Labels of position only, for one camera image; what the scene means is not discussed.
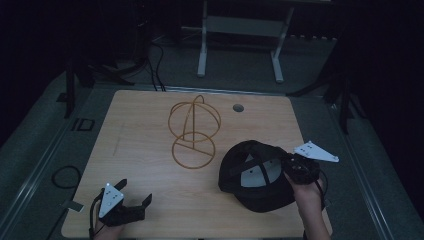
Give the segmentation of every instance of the baseball cap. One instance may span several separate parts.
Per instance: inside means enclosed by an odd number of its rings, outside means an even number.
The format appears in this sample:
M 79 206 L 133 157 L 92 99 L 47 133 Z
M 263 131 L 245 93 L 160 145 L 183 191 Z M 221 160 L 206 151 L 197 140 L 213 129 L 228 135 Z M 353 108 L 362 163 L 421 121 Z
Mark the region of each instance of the baseball cap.
M 294 196 L 284 175 L 282 160 L 287 158 L 290 155 L 279 147 L 256 140 L 238 143 L 221 162 L 218 186 L 254 212 L 269 212 L 289 205 L 294 202 Z

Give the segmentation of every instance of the dark background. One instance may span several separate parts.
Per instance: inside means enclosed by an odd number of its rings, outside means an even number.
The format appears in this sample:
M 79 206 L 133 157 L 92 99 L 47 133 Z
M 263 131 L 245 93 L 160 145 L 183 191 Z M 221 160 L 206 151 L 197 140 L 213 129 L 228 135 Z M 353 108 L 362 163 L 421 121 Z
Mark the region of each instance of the dark background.
M 211 2 L 216 11 L 228 10 L 226 1 Z M 339 63 L 335 70 L 348 69 L 352 92 L 423 218 L 424 3 L 364 2 L 298 3 L 289 34 L 339 39 L 339 52 L 332 56 Z M 69 59 L 76 59 L 81 84 L 89 87 L 93 82 L 81 55 L 110 66 L 118 57 L 142 61 L 153 26 L 178 42 L 181 25 L 200 26 L 201 7 L 195 0 L 109 0 L 101 5 L 82 0 L 1 0 L 0 146 Z M 143 41 L 134 53 L 133 29 L 140 24 L 138 37 Z

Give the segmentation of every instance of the light wood surface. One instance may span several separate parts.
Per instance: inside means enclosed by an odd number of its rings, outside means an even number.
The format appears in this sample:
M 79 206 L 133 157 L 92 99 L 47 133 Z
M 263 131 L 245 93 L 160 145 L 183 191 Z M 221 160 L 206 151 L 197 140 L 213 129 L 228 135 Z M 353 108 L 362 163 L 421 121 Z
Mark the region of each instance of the light wood surface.
M 201 94 L 205 103 L 217 109 L 222 124 L 212 138 L 216 154 L 211 163 L 200 169 L 186 169 L 172 158 L 175 137 L 168 128 L 168 117 L 175 104 L 190 102 L 198 95 L 127 90 L 115 94 L 74 198 L 85 208 L 81 213 L 69 211 L 62 227 L 64 236 L 87 237 L 89 208 L 94 197 L 106 183 L 114 185 L 124 178 L 128 179 L 128 185 L 122 190 L 125 206 L 140 205 L 150 193 L 153 201 L 146 209 L 146 219 L 128 224 L 123 237 L 302 235 L 304 229 L 295 204 L 268 213 L 255 213 L 244 208 L 232 194 L 218 188 L 221 160 L 237 143 L 254 139 L 289 152 L 303 144 L 290 100 L 275 96 Z M 234 104 L 243 105 L 244 111 L 235 112 Z M 172 127 L 182 130 L 185 110 L 174 115 Z M 210 119 L 205 111 L 196 110 L 196 130 L 215 131 L 216 123 Z M 188 163 L 197 164 L 193 163 L 195 159 L 190 159 L 197 153 L 180 151 L 178 154 L 181 159 L 191 161 Z M 324 218 L 331 232 L 325 210 Z

